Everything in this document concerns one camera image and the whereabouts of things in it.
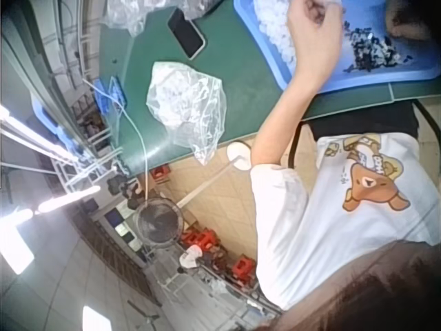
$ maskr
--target plastic bag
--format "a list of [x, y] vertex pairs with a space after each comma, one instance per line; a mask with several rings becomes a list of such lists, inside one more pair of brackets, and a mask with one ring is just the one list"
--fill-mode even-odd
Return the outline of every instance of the plastic bag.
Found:
[[177, 6], [185, 19], [197, 19], [221, 0], [107, 0], [103, 23], [110, 28], [127, 29], [132, 37], [144, 31], [146, 16], [154, 10]]
[[203, 165], [224, 132], [227, 102], [222, 81], [176, 62], [156, 62], [147, 106], [174, 144], [191, 148]]
[[185, 19], [198, 19], [204, 16], [222, 0], [181, 0], [178, 7], [184, 12]]
[[180, 0], [107, 0], [104, 24], [127, 29], [132, 37], [144, 31], [145, 19], [155, 9], [177, 6]]

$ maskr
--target blue object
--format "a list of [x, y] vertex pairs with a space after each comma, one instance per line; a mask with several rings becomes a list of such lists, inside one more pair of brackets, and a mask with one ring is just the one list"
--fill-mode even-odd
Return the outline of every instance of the blue object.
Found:
[[[351, 30], [355, 28], [372, 28], [373, 34], [379, 38], [384, 38], [387, 35], [384, 22], [384, 0], [343, 0], [342, 3], [346, 9], [345, 20], [350, 23]], [[234, 9], [256, 40], [276, 78], [277, 84], [284, 90], [291, 81], [292, 73], [282, 60], [275, 45], [269, 41], [265, 34], [260, 32], [259, 22], [254, 12], [253, 0], [234, 0]], [[371, 72], [354, 70], [348, 73], [343, 72], [343, 70], [347, 69], [351, 64], [355, 65], [355, 59], [352, 46], [345, 38], [342, 54], [336, 69], [328, 82], [323, 86], [321, 92], [392, 81], [433, 79], [441, 73], [440, 51], [434, 43], [392, 39], [392, 44], [396, 47], [402, 58], [410, 55], [413, 57], [413, 60], [393, 68], [381, 67], [373, 69]]]
[[80, 156], [82, 148], [65, 132], [65, 130], [45, 111], [40, 101], [31, 93], [32, 109], [39, 121], [64, 144], [69, 152]]
[[[121, 84], [119, 83], [118, 78], [115, 76], [110, 77], [110, 84], [109, 84], [109, 95], [118, 100], [118, 102], [124, 107], [127, 106], [127, 101], [125, 100], [123, 89], [121, 87]], [[122, 110], [119, 109], [119, 106], [114, 102], [112, 103], [116, 112], [118, 114], [121, 114]]]
[[[94, 86], [105, 93], [103, 83], [99, 78], [94, 80]], [[94, 90], [95, 101], [101, 114], [106, 115], [109, 112], [109, 98]]]

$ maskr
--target green workbench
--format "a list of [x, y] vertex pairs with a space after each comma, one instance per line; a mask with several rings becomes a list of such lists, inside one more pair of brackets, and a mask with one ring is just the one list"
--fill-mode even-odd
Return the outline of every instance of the green workbench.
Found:
[[[101, 29], [100, 76], [105, 86], [116, 75], [127, 98], [127, 112], [144, 137], [149, 168], [180, 159], [190, 149], [175, 146], [145, 101], [155, 61], [178, 61], [222, 79], [227, 96], [225, 133], [220, 143], [256, 133], [281, 94], [269, 66], [247, 28], [225, 0], [207, 17], [196, 21], [207, 46], [189, 61], [167, 27], [173, 9], [150, 14], [145, 30], [131, 38], [125, 30]], [[318, 95], [305, 119], [321, 117], [397, 100], [441, 94], [441, 77], [432, 81], [378, 84]], [[143, 171], [141, 143], [121, 117], [119, 144], [133, 174]]]

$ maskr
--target tiled floor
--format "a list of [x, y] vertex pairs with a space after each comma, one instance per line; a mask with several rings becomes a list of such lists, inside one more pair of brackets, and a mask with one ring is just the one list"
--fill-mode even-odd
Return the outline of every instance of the tiled floor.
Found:
[[[422, 100], [434, 119], [441, 125], [441, 98]], [[420, 158], [423, 167], [439, 186], [440, 154], [438, 142], [432, 129], [421, 117], [420, 122]], [[252, 145], [254, 138], [243, 139]], [[282, 158], [287, 165], [289, 149]], [[316, 180], [315, 166], [316, 145], [311, 130], [304, 126], [296, 153], [296, 169], [303, 179], [306, 189], [311, 192]], [[228, 163], [226, 147], [219, 148], [207, 166], [202, 166], [194, 157], [170, 164], [170, 181], [158, 186], [159, 191], [173, 201], [179, 201], [187, 193], [209, 179]], [[201, 195], [197, 196], [184, 209], [186, 220], [212, 228], [220, 237], [223, 245], [236, 256], [245, 253], [256, 258], [255, 205], [248, 172], [231, 169]]]

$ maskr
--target black phone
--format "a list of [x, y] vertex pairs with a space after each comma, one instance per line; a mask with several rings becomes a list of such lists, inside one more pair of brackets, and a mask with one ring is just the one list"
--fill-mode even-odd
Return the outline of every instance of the black phone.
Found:
[[205, 47], [205, 40], [192, 21], [186, 21], [182, 10], [176, 9], [168, 20], [168, 27], [192, 60]]

